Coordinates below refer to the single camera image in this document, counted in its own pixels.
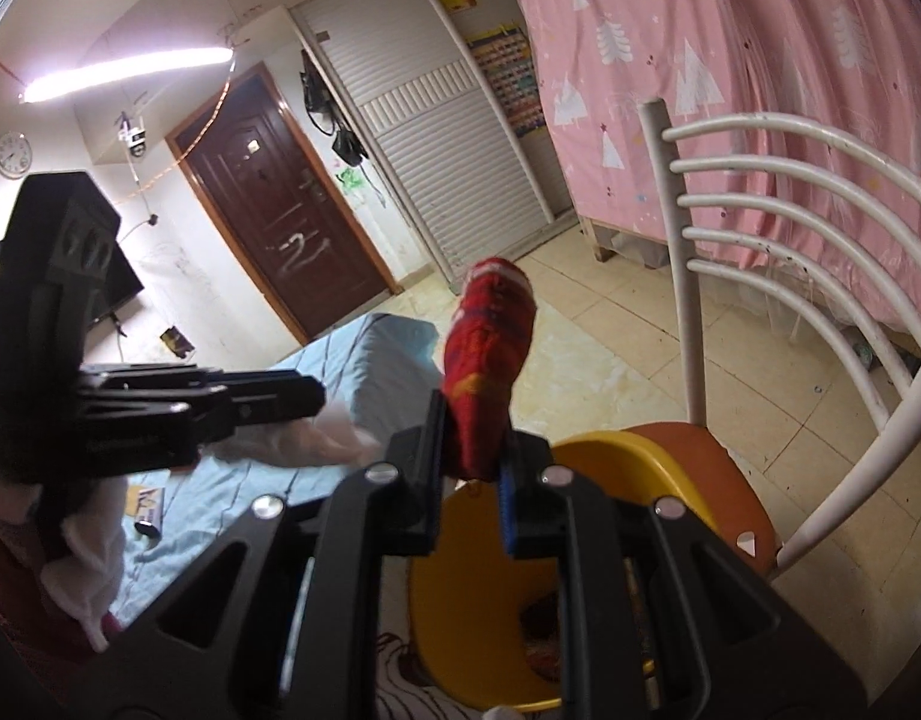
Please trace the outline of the white gloved left hand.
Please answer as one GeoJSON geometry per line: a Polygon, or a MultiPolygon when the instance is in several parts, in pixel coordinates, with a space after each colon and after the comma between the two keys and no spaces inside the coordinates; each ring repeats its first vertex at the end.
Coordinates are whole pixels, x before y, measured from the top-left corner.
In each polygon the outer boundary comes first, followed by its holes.
{"type": "Polygon", "coordinates": [[[0,473],[0,619],[14,632],[47,631],[95,652],[117,632],[110,612],[124,577],[122,527],[128,483],[123,476],[91,483],[85,499],[60,496],[45,511],[45,486],[0,473]]]}

